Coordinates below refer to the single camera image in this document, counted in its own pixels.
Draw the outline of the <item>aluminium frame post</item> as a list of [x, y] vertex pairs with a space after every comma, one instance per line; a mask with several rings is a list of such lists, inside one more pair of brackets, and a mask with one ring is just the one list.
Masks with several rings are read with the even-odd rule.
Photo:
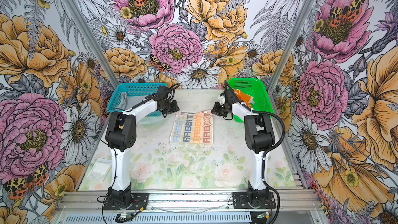
[[62, 1], [64, 2], [66, 8], [69, 10], [70, 16], [73, 18], [76, 25], [80, 29], [83, 37], [87, 41], [91, 51], [97, 58], [98, 63], [105, 72], [108, 80], [113, 85], [113, 87], [116, 88], [119, 85], [119, 81], [116, 75], [114, 74], [110, 64], [108, 63], [106, 57], [104, 56], [102, 49], [98, 44], [98, 42], [96, 41], [91, 29], [89, 28], [89, 25], [87, 24], [83, 14], [81, 13], [80, 8], [77, 6], [75, 0], [62, 0]]
[[298, 38], [300, 31], [309, 16], [310, 11], [312, 10], [313, 5], [316, 3], [316, 0], [305, 0], [301, 11], [297, 15], [297, 19], [293, 25], [293, 28], [288, 37], [287, 43], [283, 48], [282, 54], [280, 56], [280, 60], [276, 69], [271, 76], [271, 80], [268, 84], [268, 89], [273, 90], [278, 82], [280, 76], [282, 75], [283, 69], [285, 65], [288, 63], [289, 57], [291, 55], [294, 43]]

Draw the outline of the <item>green plastic basket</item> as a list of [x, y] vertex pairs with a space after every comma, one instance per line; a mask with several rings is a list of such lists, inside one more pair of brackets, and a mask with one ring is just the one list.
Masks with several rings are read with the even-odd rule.
[[228, 80], [229, 86], [239, 89], [243, 93], [254, 97], [253, 110], [273, 113], [268, 93], [263, 82], [256, 78], [231, 78]]

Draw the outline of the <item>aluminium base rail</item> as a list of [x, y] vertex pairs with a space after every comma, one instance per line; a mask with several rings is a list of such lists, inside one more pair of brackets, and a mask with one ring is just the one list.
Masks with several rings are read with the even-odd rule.
[[279, 197], [260, 207], [238, 189], [133, 191], [134, 203], [117, 208], [103, 191], [68, 193], [55, 224], [326, 224], [314, 190], [280, 188]]

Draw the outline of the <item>printed cream towel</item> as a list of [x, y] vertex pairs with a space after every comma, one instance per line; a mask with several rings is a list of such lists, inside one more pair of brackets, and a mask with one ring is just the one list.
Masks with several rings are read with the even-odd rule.
[[213, 144], [213, 116], [209, 111], [177, 112], [170, 142], [184, 144]]

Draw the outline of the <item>orange patterned towel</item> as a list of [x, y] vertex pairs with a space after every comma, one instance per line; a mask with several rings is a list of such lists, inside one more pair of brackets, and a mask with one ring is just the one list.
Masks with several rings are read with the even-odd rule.
[[254, 97], [250, 96], [248, 94], [243, 93], [239, 89], [234, 89], [235, 95], [238, 97], [239, 100], [243, 101], [245, 105], [247, 105], [250, 108], [253, 108], [254, 105]]

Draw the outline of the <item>teal plastic basket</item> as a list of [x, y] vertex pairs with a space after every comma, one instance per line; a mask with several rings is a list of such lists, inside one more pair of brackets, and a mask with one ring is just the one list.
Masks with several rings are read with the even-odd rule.
[[134, 105], [145, 100], [146, 96], [157, 93], [160, 86], [166, 83], [124, 83], [117, 86], [107, 106], [107, 111], [120, 112], [129, 110]]

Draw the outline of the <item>right aluminium frame post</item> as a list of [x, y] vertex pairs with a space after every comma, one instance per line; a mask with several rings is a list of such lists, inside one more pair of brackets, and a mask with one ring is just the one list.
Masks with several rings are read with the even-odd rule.
[[285, 65], [288, 63], [289, 57], [291, 55], [294, 43], [298, 38], [300, 31], [309, 16], [310, 11], [312, 10], [313, 5], [316, 3], [316, 0], [305, 0], [301, 11], [297, 15], [297, 19], [293, 25], [293, 28], [288, 37], [287, 43], [283, 48], [282, 54], [280, 56], [280, 60], [276, 69], [271, 76], [271, 80], [268, 84], [268, 89], [273, 90], [278, 82], [280, 76], [282, 75], [283, 69]]

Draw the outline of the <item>left aluminium frame post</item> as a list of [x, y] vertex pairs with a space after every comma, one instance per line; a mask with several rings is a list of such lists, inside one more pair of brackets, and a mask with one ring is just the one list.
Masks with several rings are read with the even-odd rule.
[[80, 29], [83, 37], [87, 41], [91, 51], [97, 58], [98, 63], [105, 72], [108, 80], [113, 85], [113, 87], [116, 88], [119, 85], [119, 81], [116, 75], [114, 74], [110, 64], [108, 63], [106, 57], [104, 56], [102, 49], [98, 44], [98, 42], [96, 41], [91, 29], [89, 28], [89, 25], [87, 24], [83, 14], [81, 13], [80, 8], [77, 6], [75, 0], [62, 0], [62, 1], [64, 2], [66, 8], [69, 10], [70, 16], [73, 18], [76, 25]]

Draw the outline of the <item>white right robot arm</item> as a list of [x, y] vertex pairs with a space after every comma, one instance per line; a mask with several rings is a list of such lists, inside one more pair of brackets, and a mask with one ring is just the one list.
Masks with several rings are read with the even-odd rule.
[[266, 185], [265, 170], [267, 152], [276, 141], [271, 120], [274, 114], [253, 110], [240, 100], [232, 89], [225, 89], [221, 93], [211, 113], [223, 118], [228, 115], [236, 116], [244, 122], [245, 142], [253, 155], [247, 201], [254, 208], [265, 205], [271, 198], [270, 187]]

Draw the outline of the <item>light grey towel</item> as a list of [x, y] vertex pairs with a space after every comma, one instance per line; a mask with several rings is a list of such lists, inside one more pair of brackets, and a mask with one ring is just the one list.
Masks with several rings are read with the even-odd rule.
[[128, 96], [126, 92], [122, 92], [121, 101], [116, 107], [118, 110], [125, 112], [155, 112], [156, 102], [150, 100], [146, 95]]

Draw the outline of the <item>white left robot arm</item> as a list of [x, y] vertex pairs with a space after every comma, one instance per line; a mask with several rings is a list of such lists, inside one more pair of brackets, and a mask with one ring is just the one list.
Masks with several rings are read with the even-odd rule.
[[129, 172], [130, 148], [137, 139], [137, 124], [147, 115], [160, 112], [163, 117], [179, 111], [174, 100], [175, 90], [179, 83], [170, 88], [160, 86], [156, 93], [146, 96], [139, 103], [126, 110], [120, 109], [109, 116], [105, 140], [114, 153], [112, 157], [112, 174], [114, 176], [105, 198], [107, 207], [128, 209], [134, 200]]

